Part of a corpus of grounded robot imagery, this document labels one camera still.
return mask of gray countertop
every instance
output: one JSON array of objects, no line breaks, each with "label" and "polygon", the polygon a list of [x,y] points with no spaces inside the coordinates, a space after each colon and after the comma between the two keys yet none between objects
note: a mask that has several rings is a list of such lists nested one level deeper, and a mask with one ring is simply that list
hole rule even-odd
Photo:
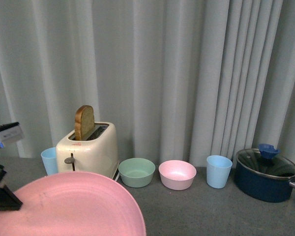
[{"label": "gray countertop", "polygon": [[[15,191],[46,175],[40,158],[0,158],[7,171],[6,185]],[[145,219],[148,236],[295,236],[295,190],[282,203],[266,203],[241,192],[234,170],[222,189],[206,183],[206,169],[197,168],[190,188],[166,188],[156,170],[143,188],[124,186],[135,198]]]}]

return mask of cream toaster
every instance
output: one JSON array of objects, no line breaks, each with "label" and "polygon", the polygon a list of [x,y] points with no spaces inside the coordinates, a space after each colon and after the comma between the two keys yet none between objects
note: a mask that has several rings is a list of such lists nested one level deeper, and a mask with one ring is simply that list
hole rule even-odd
[{"label": "cream toaster", "polygon": [[71,131],[56,145],[56,157],[59,173],[87,171],[113,178],[119,165],[114,124],[95,123],[82,141]]}]

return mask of light blue plastic cup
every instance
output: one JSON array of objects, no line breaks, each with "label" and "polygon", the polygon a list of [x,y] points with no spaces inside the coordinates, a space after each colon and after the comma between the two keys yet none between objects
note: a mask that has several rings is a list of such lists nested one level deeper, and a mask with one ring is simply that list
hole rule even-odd
[{"label": "light blue plastic cup", "polygon": [[43,159],[47,175],[53,175],[58,173],[55,147],[51,147],[49,149],[44,150],[41,153],[41,158]]},{"label": "light blue plastic cup", "polygon": [[232,168],[232,161],[224,156],[213,155],[206,159],[206,182],[213,188],[224,188]]}]

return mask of glass lid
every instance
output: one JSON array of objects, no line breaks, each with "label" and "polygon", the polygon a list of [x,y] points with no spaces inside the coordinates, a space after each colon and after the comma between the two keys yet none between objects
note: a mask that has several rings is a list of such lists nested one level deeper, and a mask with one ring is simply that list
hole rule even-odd
[{"label": "glass lid", "polygon": [[295,178],[295,164],[277,154],[272,159],[261,156],[258,149],[244,149],[236,154],[237,162],[261,176],[276,179]]}]

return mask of bread slice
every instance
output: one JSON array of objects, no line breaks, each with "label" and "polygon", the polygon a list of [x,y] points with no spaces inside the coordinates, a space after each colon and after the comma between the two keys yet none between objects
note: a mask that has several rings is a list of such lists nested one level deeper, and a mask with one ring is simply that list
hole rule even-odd
[{"label": "bread slice", "polygon": [[83,105],[75,114],[74,133],[75,140],[82,138],[95,126],[94,110],[92,106]]}]

